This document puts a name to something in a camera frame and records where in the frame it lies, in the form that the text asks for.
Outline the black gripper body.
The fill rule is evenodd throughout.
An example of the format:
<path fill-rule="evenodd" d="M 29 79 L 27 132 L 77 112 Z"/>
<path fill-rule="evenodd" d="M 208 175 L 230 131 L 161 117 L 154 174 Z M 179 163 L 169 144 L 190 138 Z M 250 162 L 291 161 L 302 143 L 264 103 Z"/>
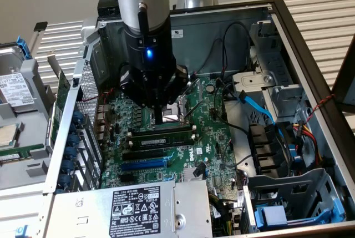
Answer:
<path fill-rule="evenodd" d="M 139 106 L 159 108 L 168 102 L 165 88 L 176 71 L 171 38 L 171 19 L 144 36 L 125 27 L 128 74 L 124 93 Z"/>

